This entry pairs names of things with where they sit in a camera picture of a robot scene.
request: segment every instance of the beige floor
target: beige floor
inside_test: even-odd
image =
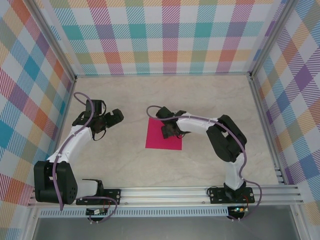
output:
[[[124,120],[89,143],[73,166],[79,178],[101,179],[106,187],[222,185],[224,163],[207,136],[188,134],[182,151],[146,149],[149,105],[185,110],[204,117],[229,115],[247,137],[243,175],[260,184],[277,177],[245,76],[127,76],[80,78],[75,91],[119,108]],[[71,101],[62,139],[84,106]]]

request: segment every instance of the pink square paper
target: pink square paper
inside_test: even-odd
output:
[[[148,130],[146,133],[145,148],[146,149],[168,149],[182,150],[182,139],[177,137],[169,137],[164,139],[161,127],[164,124],[152,118],[149,118]]]

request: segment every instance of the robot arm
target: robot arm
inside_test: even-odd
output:
[[[186,111],[171,112],[165,106],[156,114],[159,119],[166,119],[177,116],[193,116]],[[223,115],[220,118],[210,118],[226,126],[245,146],[247,139],[239,130],[232,119]],[[242,195],[246,183],[239,176],[241,166],[244,164],[244,155],[232,136],[224,136],[226,131],[220,126],[210,122],[194,118],[177,118],[162,121],[164,126],[161,128],[163,137],[180,136],[188,133],[207,135],[215,153],[225,162],[225,193],[230,199],[235,199]]]
[[[72,166],[77,162],[80,152],[86,144],[95,140],[95,135],[120,123],[124,116],[119,109],[106,113],[106,104],[102,100],[92,100],[94,110],[93,118],[80,132],[75,134],[88,121],[92,114],[89,101],[86,102],[85,111],[72,123],[71,131],[66,140],[47,161],[38,161],[34,168],[35,198],[38,202],[58,203],[57,193],[53,183],[53,165],[60,149],[64,144],[63,152],[59,155],[56,167],[56,179],[63,204],[72,204],[75,199],[100,195],[104,190],[102,181],[95,179],[76,180]]]

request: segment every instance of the plaid wall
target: plaid wall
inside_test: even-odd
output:
[[[258,58],[259,58],[259,56],[261,54],[262,49],[265,47],[265,45],[266,45],[266,43],[267,43],[267,41],[268,41],[268,39],[270,37],[270,34],[274,30],[276,22],[278,21],[279,17],[281,16],[281,13],[282,13],[287,1],[288,0],[281,0],[281,3],[279,5],[278,9],[276,10],[276,13],[273,16],[273,19],[272,19],[267,31],[264,34],[262,42],[260,43],[259,48],[258,48],[258,50],[256,51],[256,53],[254,55],[253,61],[252,61],[251,65],[250,65],[250,67],[248,69],[248,72],[252,72],[252,70],[253,70],[253,68],[254,68],[254,66],[255,66],[255,64],[256,64],[256,62],[257,62],[257,60],[258,60]]]
[[[300,0],[256,82],[285,173],[320,234],[320,0]]]
[[[54,17],[44,8],[48,1]],[[247,72],[259,45],[253,47],[265,35],[264,23],[272,20],[270,10],[280,4],[280,0],[36,2],[75,72],[81,69],[85,75]]]
[[[33,165],[54,151],[71,85],[23,0],[1,0],[1,240],[21,233]]]

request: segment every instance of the red wire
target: red wire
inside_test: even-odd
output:
[[[105,205],[106,205],[106,200],[103,200],[103,207],[102,207],[102,211],[105,211]]]
[[[249,206],[249,200],[248,200],[248,197],[247,196],[245,196],[245,195],[243,195],[243,197],[245,198],[245,200],[246,200],[246,208],[248,208],[248,206]]]

